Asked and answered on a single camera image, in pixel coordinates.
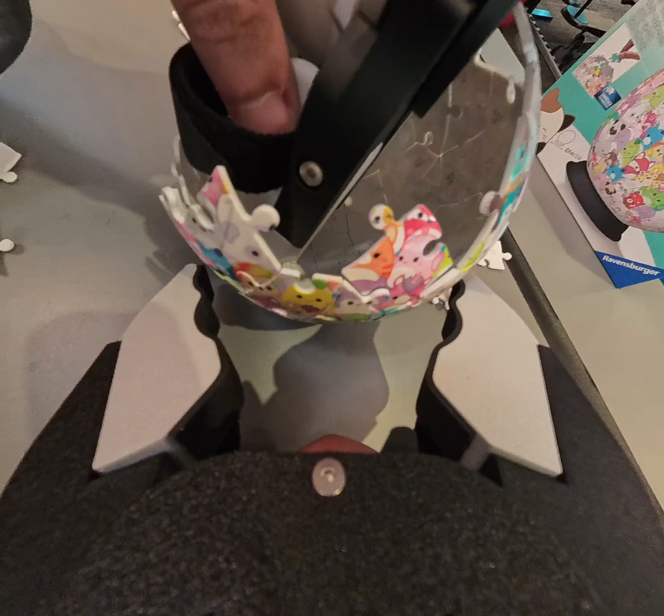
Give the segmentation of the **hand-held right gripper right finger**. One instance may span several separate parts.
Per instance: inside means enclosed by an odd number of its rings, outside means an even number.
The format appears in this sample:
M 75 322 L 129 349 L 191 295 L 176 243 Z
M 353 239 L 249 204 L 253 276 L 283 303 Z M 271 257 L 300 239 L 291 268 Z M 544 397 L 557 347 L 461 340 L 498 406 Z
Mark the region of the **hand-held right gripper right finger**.
M 490 477 L 498 459 L 561 476 L 544 346 L 479 279 L 455 285 L 448 305 L 416 401 L 419 449 Z

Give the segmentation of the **person's left hand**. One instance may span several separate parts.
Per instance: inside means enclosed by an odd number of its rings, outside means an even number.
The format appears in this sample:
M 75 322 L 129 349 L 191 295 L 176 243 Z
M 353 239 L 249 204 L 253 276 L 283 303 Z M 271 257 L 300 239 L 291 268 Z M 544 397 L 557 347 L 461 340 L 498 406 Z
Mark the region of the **person's left hand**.
M 275 0 L 170 0 L 230 118 L 259 134 L 295 130 L 301 103 Z

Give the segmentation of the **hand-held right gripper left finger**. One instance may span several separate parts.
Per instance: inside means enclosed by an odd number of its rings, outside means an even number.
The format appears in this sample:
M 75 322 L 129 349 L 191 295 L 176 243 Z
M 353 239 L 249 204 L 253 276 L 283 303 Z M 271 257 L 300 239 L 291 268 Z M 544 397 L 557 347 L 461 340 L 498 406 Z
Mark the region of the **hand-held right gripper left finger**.
M 238 446 L 242 382 L 219 338 L 202 265 L 177 273 L 121 337 L 92 461 L 111 473 L 166 454 L 185 463 Z

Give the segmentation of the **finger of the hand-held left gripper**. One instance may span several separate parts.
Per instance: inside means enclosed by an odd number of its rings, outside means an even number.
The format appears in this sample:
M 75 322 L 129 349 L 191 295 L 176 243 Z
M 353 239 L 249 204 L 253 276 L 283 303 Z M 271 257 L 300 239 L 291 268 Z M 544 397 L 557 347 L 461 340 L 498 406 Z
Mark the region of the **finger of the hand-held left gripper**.
M 341 200 L 312 238 L 312 250 L 364 250 L 384 236 L 385 208 L 392 211 L 394 220 L 401 216 L 400 156 L 400 144 L 386 144 L 370 156 L 369 164 L 361 165 L 354 185 L 344 189 Z

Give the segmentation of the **person's left forearm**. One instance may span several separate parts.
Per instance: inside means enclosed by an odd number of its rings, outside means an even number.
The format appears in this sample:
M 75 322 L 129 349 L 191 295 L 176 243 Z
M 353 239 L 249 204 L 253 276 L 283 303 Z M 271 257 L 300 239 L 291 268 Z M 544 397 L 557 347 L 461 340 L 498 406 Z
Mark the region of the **person's left forearm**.
M 1 74 L 24 51 L 32 25 L 30 0 L 1 0 Z

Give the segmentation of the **colourful puzzle ball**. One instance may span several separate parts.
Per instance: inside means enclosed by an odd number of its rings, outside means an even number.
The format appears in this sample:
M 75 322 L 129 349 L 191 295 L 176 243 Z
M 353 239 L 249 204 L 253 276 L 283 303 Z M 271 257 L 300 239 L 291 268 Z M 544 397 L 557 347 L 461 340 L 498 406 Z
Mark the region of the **colourful puzzle ball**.
M 278 232 L 277 191 L 247 194 L 225 165 L 211 176 L 173 143 L 171 186 L 159 198 L 209 274 L 282 318 L 364 323 L 436 301 L 505 232 L 536 152 L 541 75 L 531 24 L 513 9 L 523 79 L 479 51 L 425 116 L 396 132 L 401 216 L 364 250 L 312 250 Z

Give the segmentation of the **colourful puzzle box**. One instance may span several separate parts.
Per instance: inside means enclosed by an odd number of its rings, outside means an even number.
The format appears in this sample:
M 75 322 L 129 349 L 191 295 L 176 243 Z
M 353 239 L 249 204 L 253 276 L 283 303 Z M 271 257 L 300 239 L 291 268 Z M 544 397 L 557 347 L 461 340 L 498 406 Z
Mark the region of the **colourful puzzle box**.
M 538 160 L 615 288 L 663 281 L 663 0 L 640 0 L 543 96 Z

